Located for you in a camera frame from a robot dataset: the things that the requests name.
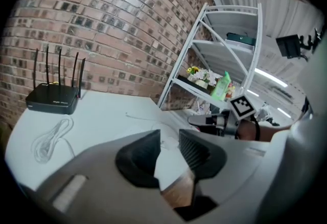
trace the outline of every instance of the fluorescent light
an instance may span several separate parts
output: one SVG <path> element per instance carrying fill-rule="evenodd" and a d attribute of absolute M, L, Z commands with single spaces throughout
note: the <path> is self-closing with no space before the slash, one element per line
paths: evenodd
<path fill-rule="evenodd" d="M 283 113 L 286 117 L 290 118 L 291 119 L 291 116 L 288 115 L 285 111 L 283 111 L 282 109 L 278 108 L 278 110 Z"/>
<path fill-rule="evenodd" d="M 267 72 L 264 72 L 264 71 L 259 70 L 259 69 L 257 69 L 257 68 L 256 68 L 254 71 L 257 72 L 257 73 L 259 73 L 259 74 L 262 75 L 262 76 L 265 76 L 265 77 L 268 78 L 268 79 L 271 79 L 271 80 L 275 81 L 276 83 L 278 83 L 279 85 L 281 85 L 281 86 L 283 86 L 283 87 L 287 87 L 287 84 L 286 84 L 286 83 L 284 83 L 284 82 L 282 82 L 280 79 L 277 79 L 277 78 L 275 78 L 274 76 L 268 74 Z"/>
<path fill-rule="evenodd" d="M 251 94 L 253 94 L 253 95 L 255 95 L 255 96 L 259 96 L 257 93 L 254 93 L 253 91 L 249 91 L 249 90 L 247 90 L 249 93 L 251 93 Z"/>

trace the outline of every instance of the bottle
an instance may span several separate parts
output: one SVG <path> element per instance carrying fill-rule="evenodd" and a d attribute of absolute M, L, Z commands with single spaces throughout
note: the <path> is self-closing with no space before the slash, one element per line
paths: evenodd
<path fill-rule="evenodd" d="M 214 99 L 223 101 L 226 97 L 228 85 L 230 84 L 231 79 L 229 76 L 229 73 L 225 71 L 225 76 L 222 77 L 218 82 L 214 89 L 214 91 L 211 93 L 211 96 Z"/>

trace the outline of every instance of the black router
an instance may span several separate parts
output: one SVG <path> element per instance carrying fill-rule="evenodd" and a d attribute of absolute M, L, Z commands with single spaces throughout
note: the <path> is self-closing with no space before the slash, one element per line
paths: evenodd
<path fill-rule="evenodd" d="M 47 113 L 56 114 L 72 114 L 76 108 L 77 99 L 81 98 L 81 85 L 82 75 L 85 64 L 85 59 L 82 60 L 79 85 L 78 88 L 74 87 L 74 76 L 78 53 L 75 57 L 72 86 L 61 85 L 60 79 L 60 58 L 61 50 L 59 52 L 59 63 L 58 63 L 58 82 L 59 84 L 49 83 L 48 73 L 48 51 L 49 47 L 46 48 L 46 83 L 41 83 L 37 87 L 35 86 L 35 74 L 36 74 L 36 61 L 38 50 L 35 53 L 34 59 L 34 72 L 33 72 L 33 91 L 26 97 L 26 105 L 30 110 L 36 110 Z"/>

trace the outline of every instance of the antenna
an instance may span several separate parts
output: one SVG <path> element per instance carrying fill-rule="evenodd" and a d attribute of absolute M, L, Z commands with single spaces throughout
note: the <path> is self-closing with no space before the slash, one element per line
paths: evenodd
<path fill-rule="evenodd" d="M 49 84 L 49 73 L 48 73 L 48 53 L 49 53 L 49 45 L 46 47 L 46 60 L 45 60 L 46 82 L 47 82 L 47 84 Z"/>
<path fill-rule="evenodd" d="M 60 59 L 61 59 L 61 49 L 59 51 L 59 63 L 58 63 L 58 82 L 59 82 L 59 86 L 61 86 L 61 79 L 60 79 Z"/>
<path fill-rule="evenodd" d="M 74 63 L 74 69 L 73 69 L 73 78 L 72 78 L 72 87 L 74 87 L 74 77 L 75 77 L 75 68 L 76 68 L 77 57 L 78 57 L 78 52 L 76 53 L 76 57 L 75 57 L 75 63 Z"/>
<path fill-rule="evenodd" d="M 35 77 L 36 77 L 36 61 L 37 61 L 37 54 L 39 53 L 39 50 L 36 49 L 36 52 L 35 52 L 35 59 L 34 59 L 34 69 L 33 69 L 33 87 L 35 88 Z"/>
<path fill-rule="evenodd" d="M 81 87 L 82 87 L 82 76 L 83 76 L 83 70 L 84 70 L 84 63 L 85 58 L 82 60 L 81 70 L 80 70 L 80 81 L 78 82 L 78 98 L 81 98 Z"/>

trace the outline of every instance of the ceiling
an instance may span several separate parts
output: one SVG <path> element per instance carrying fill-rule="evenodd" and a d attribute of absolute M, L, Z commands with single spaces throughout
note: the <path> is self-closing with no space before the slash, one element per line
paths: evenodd
<path fill-rule="evenodd" d="M 280 107 L 297 119 L 305 95 L 297 83 L 297 75 L 306 65 L 304 59 L 287 59 L 281 56 L 275 39 L 288 35 L 314 34 L 314 28 L 321 29 L 322 13 L 313 6 L 298 0 L 214 0 L 216 5 L 243 5 L 256 7 L 262 3 L 264 16 L 264 37 L 258 69 L 268 72 L 288 84 L 281 87 L 261 75 L 255 75 L 250 90 L 270 105 Z"/>

